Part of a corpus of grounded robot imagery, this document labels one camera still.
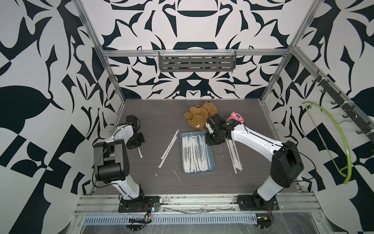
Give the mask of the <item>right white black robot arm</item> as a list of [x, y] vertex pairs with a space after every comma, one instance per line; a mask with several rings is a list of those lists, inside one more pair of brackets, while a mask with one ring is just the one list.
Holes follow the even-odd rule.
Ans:
[[242, 143], [257, 151], [271, 162], [270, 175], [253, 194], [253, 202], [266, 204], [276, 194], [289, 188], [304, 170], [300, 153], [295, 143], [281, 142], [257, 133], [240, 121], [224, 120], [218, 114], [206, 121], [208, 145], [219, 145], [226, 139]]

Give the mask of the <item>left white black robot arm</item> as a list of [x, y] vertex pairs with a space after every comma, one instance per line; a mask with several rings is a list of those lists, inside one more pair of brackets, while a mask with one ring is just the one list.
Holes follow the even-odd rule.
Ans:
[[138, 149], [145, 143], [143, 134], [139, 132], [140, 126], [136, 116], [126, 116], [126, 121], [120, 123], [109, 138], [93, 146], [93, 186], [113, 186], [128, 202], [143, 202], [145, 199], [141, 186], [130, 175], [127, 154], [128, 150]]

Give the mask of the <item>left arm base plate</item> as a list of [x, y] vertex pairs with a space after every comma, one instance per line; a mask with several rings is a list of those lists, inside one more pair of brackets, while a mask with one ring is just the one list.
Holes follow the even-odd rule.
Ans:
[[159, 196], [145, 196], [133, 200], [125, 200], [120, 197], [119, 213], [139, 213], [148, 210], [154, 211], [160, 205]]

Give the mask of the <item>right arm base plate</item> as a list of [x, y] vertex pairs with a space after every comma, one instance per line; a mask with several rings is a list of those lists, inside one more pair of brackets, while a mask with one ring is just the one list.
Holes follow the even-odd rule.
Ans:
[[275, 196], [269, 201], [265, 201], [257, 193], [238, 195], [237, 204], [241, 211], [277, 211], [280, 209]]

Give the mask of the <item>pile straw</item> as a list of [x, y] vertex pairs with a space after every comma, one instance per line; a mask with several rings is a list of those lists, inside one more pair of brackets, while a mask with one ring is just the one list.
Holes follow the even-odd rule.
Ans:
[[238, 171], [242, 171], [242, 164], [240, 161], [239, 153], [235, 142], [232, 139], [226, 139], [226, 144], [228, 146], [228, 151], [234, 168], [234, 173], [237, 174]]

